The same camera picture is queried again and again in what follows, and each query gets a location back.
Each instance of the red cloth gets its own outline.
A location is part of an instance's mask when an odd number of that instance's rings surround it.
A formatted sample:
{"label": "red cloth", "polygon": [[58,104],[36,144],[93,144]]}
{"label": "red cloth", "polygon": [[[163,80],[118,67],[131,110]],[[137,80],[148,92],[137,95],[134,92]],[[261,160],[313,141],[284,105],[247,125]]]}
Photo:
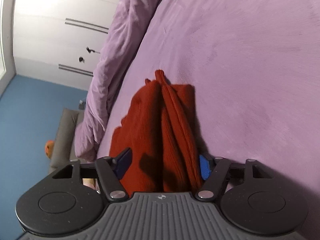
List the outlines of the red cloth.
{"label": "red cloth", "polygon": [[115,129],[110,156],[132,149],[132,164],[121,180],[131,195],[144,192],[196,192],[202,184],[192,131],[195,94],[191,85],[168,85],[164,72],[146,80]]}

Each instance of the bed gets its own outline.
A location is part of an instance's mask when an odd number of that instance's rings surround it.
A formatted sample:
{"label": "bed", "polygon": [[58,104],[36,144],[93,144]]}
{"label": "bed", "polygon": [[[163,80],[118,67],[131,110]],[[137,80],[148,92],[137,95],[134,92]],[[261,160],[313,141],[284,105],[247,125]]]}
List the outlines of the bed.
{"label": "bed", "polygon": [[196,91],[199,150],[257,159],[301,190],[320,236],[320,0],[120,0],[94,71],[78,157],[108,155],[132,96],[164,70]]}

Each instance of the folded cloth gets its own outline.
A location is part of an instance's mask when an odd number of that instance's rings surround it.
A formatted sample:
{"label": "folded cloth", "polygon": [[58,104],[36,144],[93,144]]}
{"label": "folded cloth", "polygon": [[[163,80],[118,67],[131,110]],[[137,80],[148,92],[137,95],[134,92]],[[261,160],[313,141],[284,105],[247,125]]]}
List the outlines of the folded cloth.
{"label": "folded cloth", "polygon": [[129,195],[144,192],[196,192],[202,184],[192,131],[195,94],[191,85],[168,85],[164,72],[146,80],[115,129],[110,156],[132,149],[132,164],[121,180]]}

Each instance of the gray cushion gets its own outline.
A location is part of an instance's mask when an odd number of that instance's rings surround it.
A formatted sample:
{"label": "gray cushion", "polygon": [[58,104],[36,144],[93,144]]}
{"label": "gray cushion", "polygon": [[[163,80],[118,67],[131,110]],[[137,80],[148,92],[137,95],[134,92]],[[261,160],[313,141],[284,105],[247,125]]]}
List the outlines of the gray cushion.
{"label": "gray cushion", "polygon": [[76,126],[82,122],[83,111],[63,109],[58,127],[53,152],[50,161],[49,173],[64,165],[70,159],[76,159],[73,146],[73,138]]}

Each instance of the blue floor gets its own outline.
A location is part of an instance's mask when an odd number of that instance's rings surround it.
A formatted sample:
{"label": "blue floor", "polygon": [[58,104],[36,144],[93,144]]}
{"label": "blue floor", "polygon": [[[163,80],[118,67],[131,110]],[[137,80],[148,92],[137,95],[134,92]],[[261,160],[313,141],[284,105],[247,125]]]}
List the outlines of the blue floor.
{"label": "blue floor", "polygon": [[64,107],[77,109],[87,91],[15,76],[0,98],[0,239],[22,229],[15,203],[48,173],[44,145],[54,140]]}

